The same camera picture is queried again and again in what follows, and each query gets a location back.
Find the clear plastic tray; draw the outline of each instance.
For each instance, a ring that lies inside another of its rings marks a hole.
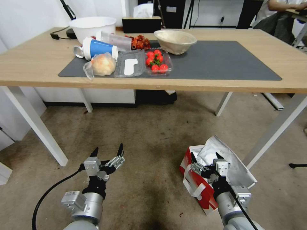
[[[125,75],[125,60],[126,59],[137,59],[138,64],[134,65],[134,72],[131,75]],[[116,62],[116,68],[114,72],[114,77],[135,77],[139,76],[145,71],[145,54],[144,50],[133,50],[128,52],[119,52],[117,62]]]
[[[160,50],[161,51],[161,54],[163,56],[162,64],[166,64],[169,67],[169,69],[165,73],[159,73],[159,72],[154,73],[154,72],[151,71],[151,66],[146,66],[147,53],[150,52],[150,51],[154,52],[155,50]],[[172,60],[171,60],[168,52],[162,50],[161,48],[146,50],[145,51],[144,61],[145,61],[145,72],[148,73],[149,75],[169,75],[169,73],[173,70],[173,63],[172,63]]]

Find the black cable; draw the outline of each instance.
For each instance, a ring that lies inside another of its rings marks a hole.
[[[41,205],[43,199],[48,195],[48,193],[53,190],[55,187],[57,187],[59,184],[61,184],[62,182],[68,180],[69,178],[72,178],[74,175],[76,175],[78,172],[81,172],[82,171],[82,168],[80,166],[80,168],[73,174],[71,174],[70,176],[60,180],[58,183],[52,185],[45,193],[44,195],[42,195],[42,197],[39,199],[37,205],[35,206],[35,209],[34,209],[34,212],[33,212],[33,216],[32,216],[32,230],[37,230],[36,228],[36,216],[37,216],[37,211],[38,211],[38,208],[39,206]]]
[[[258,228],[256,227],[256,225],[253,223],[253,221],[251,220],[251,218],[248,216],[248,214],[246,213],[246,211],[244,210],[244,208],[242,207],[242,205],[240,204],[240,202],[238,201],[235,192],[233,191],[233,189],[230,187],[230,194],[233,196],[233,198],[235,199],[235,201],[237,202],[238,206],[240,207],[241,211],[243,212],[244,216],[246,217],[246,219],[250,222],[250,224],[253,226],[253,228],[255,230],[258,230]]]
[[[51,37],[53,39],[56,39],[56,40],[59,40],[59,39],[68,39],[68,40],[73,39],[73,38],[62,38],[62,37],[59,37],[59,35],[56,34],[57,32],[61,32],[61,31],[65,30],[65,29],[67,29],[67,28],[69,28],[69,26],[67,26],[67,27],[65,27],[63,29],[57,30],[57,31],[53,31],[53,32],[50,33],[50,35],[51,35]]]
[[[198,18],[199,18],[199,2],[200,2],[200,1],[201,1],[201,0],[198,0],[198,5],[197,5],[198,15],[197,15],[197,19],[196,19],[196,21],[195,21],[195,23],[194,23],[193,26],[195,26],[195,24],[196,24],[196,22],[197,22],[197,20],[198,20]]]

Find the tissue box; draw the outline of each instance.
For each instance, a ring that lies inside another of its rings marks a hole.
[[[153,33],[161,29],[161,17],[152,18],[122,18],[122,28],[125,34]]]

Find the cherry tomato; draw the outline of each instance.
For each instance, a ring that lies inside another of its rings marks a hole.
[[[150,65],[151,65],[151,62],[153,62],[153,61],[154,61],[154,59],[153,59],[152,57],[147,58],[147,60],[146,60],[146,65],[147,65],[147,66],[150,66]]]
[[[158,72],[159,71],[159,66],[158,65],[153,65],[151,67],[151,71],[154,72],[154,73]]]
[[[153,53],[154,53],[154,55],[157,56],[157,57],[158,57],[158,56],[161,56],[161,51],[160,51],[160,50],[155,50]]]
[[[154,58],[154,53],[151,52],[151,51],[149,51],[149,52],[147,53],[147,58]]]
[[[163,56],[158,56],[158,57],[157,57],[157,60],[158,60],[160,63],[162,63],[162,62],[163,62]]]
[[[159,72],[165,73],[168,69],[169,69],[169,67],[166,64],[162,64],[159,68]]]

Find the plastic bag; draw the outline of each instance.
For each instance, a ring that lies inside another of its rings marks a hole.
[[[216,158],[216,152],[231,164],[227,175],[231,185],[244,185],[248,189],[254,186],[257,182],[255,177],[217,136],[212,136],[206,141],[204,148],[196,155],[196,160],[202,165],[212,164],[213,159]]]
[[[86,76],[92,81],[94,75],[105,76],[114,72],[116,62],[110,53],[95,55],[83,66]]]

